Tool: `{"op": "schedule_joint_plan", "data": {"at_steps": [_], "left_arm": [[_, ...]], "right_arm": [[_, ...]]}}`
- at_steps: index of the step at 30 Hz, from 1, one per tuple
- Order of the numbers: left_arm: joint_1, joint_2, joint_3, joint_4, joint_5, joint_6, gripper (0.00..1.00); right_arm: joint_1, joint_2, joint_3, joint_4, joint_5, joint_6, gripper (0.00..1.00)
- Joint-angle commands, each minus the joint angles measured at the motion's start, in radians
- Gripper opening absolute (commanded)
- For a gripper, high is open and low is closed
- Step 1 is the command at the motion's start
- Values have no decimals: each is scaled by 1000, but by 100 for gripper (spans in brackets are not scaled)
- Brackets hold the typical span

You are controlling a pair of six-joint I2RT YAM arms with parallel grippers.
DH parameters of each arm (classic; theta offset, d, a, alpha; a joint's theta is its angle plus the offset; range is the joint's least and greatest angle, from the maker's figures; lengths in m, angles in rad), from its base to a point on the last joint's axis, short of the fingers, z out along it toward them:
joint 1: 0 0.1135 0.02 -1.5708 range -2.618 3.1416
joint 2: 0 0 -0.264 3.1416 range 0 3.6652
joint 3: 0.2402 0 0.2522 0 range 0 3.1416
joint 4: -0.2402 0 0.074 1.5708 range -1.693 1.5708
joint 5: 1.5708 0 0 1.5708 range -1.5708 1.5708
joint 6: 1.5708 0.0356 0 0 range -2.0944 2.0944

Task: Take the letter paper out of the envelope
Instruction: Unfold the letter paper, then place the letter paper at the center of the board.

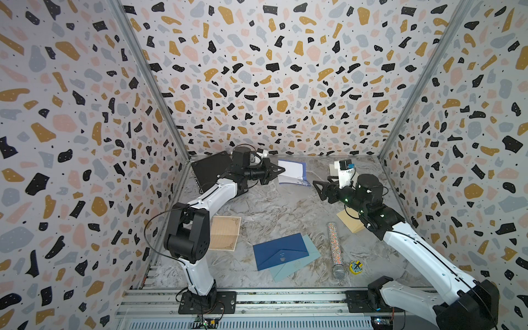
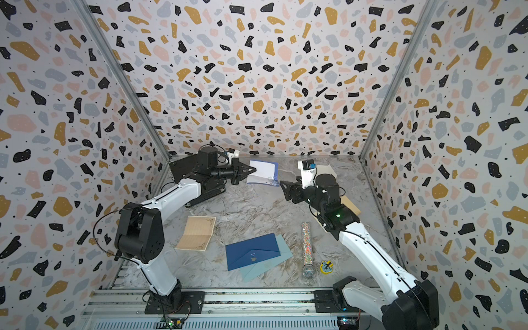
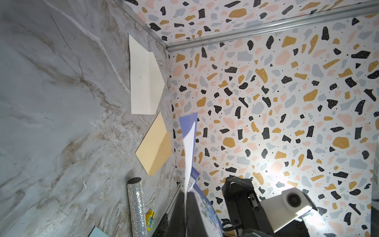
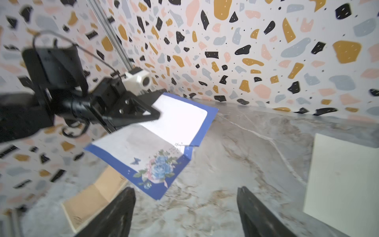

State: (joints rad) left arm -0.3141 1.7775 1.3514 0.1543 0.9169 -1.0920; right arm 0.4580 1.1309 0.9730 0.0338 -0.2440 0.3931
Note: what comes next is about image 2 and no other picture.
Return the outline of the white blue-bordered letter paper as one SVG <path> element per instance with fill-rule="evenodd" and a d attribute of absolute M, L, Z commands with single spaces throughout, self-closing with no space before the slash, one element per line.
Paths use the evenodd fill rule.
<path fill-rule="evenodd" d="M 277 162 L 264 162 L 252 159 L 250 160 L 250 166 L 257 169 L 257 171 L 247 176 L 247 184 L 279 186 L 279 164 Z"/>

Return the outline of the yellow envelope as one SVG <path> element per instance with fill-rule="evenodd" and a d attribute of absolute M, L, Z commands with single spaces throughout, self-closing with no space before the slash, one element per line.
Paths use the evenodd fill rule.
<path fill-rule="evenodd" d="M 348 198 L 348 196 L 342 196 L 341 202 L 346 207 L 348 207 L 348 209 L 350 209 L 355 215 L 359 216 L 361 214 L 361 210 Z"/>

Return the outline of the dark blue envelope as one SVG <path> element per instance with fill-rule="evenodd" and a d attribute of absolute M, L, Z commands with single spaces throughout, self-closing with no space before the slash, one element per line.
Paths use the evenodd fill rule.
<path fill-rule="evenodd" d="M 225 250 L 228 271 L 267 261 L 281 254 L 273 233 L 227 245 Z"/>

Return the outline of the beige letter paper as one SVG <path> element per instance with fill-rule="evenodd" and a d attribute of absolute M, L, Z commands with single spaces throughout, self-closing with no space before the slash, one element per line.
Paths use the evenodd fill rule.
<path fill-rule="evenodd" d="M 184 234 L 176 250 L 206 251 L 213 236 L 216 217 L 188 216 Z"/>

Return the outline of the cream white envelope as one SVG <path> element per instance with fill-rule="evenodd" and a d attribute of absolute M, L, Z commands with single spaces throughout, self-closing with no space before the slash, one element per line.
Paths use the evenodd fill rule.
<path fill-rule="evenodd" d="M 316 178 L 321 175 L 331 175 L 334 177 L 334 180 L 337 181 L 337 174 L 330 165 L 316 165 Z"/>

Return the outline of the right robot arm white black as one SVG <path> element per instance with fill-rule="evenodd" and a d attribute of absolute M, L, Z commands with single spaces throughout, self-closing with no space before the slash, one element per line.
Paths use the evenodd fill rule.
<path fill-rule="evenodd" d="M 335 176 L 321 174 L 315 182 L 280 181 L 287 201 L 306 203 L 323 229 L 349 249 L 378 284 L 363 285 L 353 276 L 334 284 L 340 310 L 356 307 L 379 320 L 385 329 L 435 329 L 439 326 L 439 294 L 429 281 L 419 281 L 398 264 L 368 233 L 356 212 L 342 202 Z"/>

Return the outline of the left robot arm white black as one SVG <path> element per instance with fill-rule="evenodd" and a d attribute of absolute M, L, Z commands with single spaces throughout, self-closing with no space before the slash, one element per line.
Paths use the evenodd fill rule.
<path fill-rule="evenodd" d="M 152 297 L 162 305 L 178 307 L 182 303 L 182 285 L 162 256 L 165 221 L 182 207 L 224 193 L 226 183 L 237 185 L 257 169 L 241 162 L 237 150 L 222 151 L 210 145 L 171 162 L 170 169 L 174 186 L 145 202 L 128 203 L 121 210 L 115 248 L 137 264 Z"/>

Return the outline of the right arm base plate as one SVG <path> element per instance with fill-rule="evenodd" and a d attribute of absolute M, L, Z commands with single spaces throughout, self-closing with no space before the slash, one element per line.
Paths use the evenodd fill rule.
<path fill-rule="evenodd" d="M 313 302 L 317 313 L 357 313 L 360 310 L 346 303 L 339 305 L 332 290 L 315 290 Z"/>

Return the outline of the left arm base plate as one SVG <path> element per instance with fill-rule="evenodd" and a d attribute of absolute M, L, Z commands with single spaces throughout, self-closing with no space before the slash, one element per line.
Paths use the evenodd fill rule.
<path fill-rule="evenodd" d="M 144 313 L 146 315 L 200 314 L 206 293 L 204 291 L 176 291 L 169 296 L 159 296 L 149 292 Z"/>

